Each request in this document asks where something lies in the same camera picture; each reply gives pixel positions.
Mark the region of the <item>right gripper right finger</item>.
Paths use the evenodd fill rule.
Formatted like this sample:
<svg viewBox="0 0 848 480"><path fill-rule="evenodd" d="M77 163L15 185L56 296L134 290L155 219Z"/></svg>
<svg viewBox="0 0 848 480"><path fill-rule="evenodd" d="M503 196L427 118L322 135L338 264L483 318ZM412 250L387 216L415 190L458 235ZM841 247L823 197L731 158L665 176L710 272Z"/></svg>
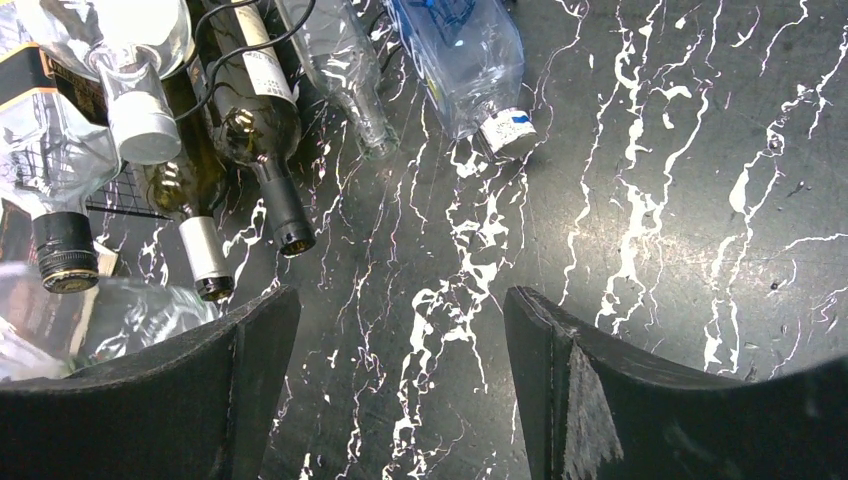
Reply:
<svg viewBox="0 0 848 480"><path fill-rule="evenodd" d="M666 360L512 287L503 320L535 479L843 479L847 360L756 383Z"/></svg>

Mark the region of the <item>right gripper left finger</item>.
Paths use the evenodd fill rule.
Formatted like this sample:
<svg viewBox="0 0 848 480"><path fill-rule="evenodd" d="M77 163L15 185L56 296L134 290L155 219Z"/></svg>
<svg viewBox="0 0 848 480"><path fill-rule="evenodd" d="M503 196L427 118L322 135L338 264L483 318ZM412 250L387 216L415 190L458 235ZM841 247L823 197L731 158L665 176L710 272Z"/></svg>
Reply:
<svg viewBox="0 0 848 480"><path fill-rule="evenodd" d="M5 479L255 479L301 304L284 286L62 380L1 388Z"/></svg>

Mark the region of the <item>clear round flask bottle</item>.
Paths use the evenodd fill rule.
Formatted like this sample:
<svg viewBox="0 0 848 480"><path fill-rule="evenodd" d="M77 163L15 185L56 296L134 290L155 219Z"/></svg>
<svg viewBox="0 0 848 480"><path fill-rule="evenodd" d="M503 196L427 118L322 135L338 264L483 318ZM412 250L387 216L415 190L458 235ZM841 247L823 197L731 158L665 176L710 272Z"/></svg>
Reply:
<svg viewBox="0 0 848 480"><path fill-rule="evenodd" d="M51 293L36 268L1 266L1 380L61 379L214 321L191 289L102 277L90 289Z"/></svg>

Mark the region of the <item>dark green wine bottle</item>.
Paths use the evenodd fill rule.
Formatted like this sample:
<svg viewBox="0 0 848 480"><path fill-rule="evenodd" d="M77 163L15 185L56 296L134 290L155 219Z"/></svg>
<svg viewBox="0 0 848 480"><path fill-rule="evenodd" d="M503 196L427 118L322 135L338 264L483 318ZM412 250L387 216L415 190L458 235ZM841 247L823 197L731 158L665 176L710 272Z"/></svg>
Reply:
<svg viewBox="0 0 848 480"><path fill-rule="evenodd" d="M214 220L226 195L227 170L210 137L205 109L179 120L177 129L183 144L179 155L134 166L132 173L148 206L177 225L198 295L215 302L235 288Z"/></svg>

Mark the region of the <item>clear square liquor bottle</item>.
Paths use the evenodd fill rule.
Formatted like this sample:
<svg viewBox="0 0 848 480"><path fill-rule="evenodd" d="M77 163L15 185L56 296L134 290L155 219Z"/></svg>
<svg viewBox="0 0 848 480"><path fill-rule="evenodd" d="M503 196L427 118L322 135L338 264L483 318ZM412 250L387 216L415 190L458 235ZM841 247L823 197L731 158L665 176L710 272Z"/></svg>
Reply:
<svg viewBox="0 0 848 480"><path fill-rule="evenodd" d="M2 2L1 192L30 213L47 291L98 283L85 202L120 169L101 88L50 58Z"/></svg>

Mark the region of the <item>clear round silver-cap bottle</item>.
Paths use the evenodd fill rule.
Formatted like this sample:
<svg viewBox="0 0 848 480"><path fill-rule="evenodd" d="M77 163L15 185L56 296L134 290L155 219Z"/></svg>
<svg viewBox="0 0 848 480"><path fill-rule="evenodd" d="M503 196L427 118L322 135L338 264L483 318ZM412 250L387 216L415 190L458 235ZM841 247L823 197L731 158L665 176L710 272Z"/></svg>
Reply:
<svg viewBox="0 0 848 480"><path fill-rule="evenodd" d="M185 2L18 1L15 7L52 59L100 83L121 159L158 164L181 152L162 81L192 47Z"/></svg>

